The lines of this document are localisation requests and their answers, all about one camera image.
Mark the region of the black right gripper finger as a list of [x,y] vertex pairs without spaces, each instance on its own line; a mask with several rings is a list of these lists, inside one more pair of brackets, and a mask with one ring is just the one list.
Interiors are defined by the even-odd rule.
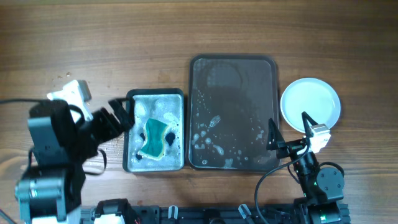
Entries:
[[270,118],[268,120],[268,136],[267,136],[267,150],[279,150],[285,147],[285,140],[282,137],[277,125],[274,120]]
[[318,123],[314,121],[305,111],[302,112],[302,121],[306,137],[313,137],[310,127],[317,125]]

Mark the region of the white plate blue streak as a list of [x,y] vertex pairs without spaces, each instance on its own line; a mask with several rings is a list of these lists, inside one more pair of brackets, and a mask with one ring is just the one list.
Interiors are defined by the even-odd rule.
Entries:
[[340,118],[341,102],[336,91],[316,78],[301,78],[292,82],[280,98],[280,110],[285,121],[304,133],[302,113],[317,123],[332,128]]

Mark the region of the green yellow sponge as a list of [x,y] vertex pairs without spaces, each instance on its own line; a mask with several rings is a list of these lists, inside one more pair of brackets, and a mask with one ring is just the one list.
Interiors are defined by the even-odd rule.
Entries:
[[149,118],[144,126],[145,141],[138,154],[159,161],[165,153],[165,135],[169,126],[157,119]]

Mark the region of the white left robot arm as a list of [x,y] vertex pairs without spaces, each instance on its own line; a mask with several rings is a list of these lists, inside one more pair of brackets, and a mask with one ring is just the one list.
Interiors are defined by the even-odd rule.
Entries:
[[34,142],[29,164],[15,187],[20,218],[32,223],[39,217],[67,220],[67,215],[81,205],[81,189],[88,173],[86,160],[104,154],[99,145],[132,128],[134,121],[125,110],[124,98],[108,103],[109,113],[101,108],[93,119],[74,121],[72,112],[82,110],[65,100],[37,100],[29,111],[28,128]]

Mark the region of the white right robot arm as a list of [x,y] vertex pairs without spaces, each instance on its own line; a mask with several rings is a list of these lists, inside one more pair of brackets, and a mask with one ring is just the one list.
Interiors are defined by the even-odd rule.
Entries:
[[256,209],[260,210],[257,196],[261,182],[286,167],[303,192],[303,197],[296,198],[292,205],[294,223],[350,223],[348,206],[340,203],[344,198],[343,168],[334,162],[319,163],[315,156],[330,140],[330,129],[315,122],[306,112],[302,113],[302,121],[304,137],[287,142],[274,120],[269,119],[267,150],[275,151],[278,159],[290,158],[290,162],[261,177],[254,194]]

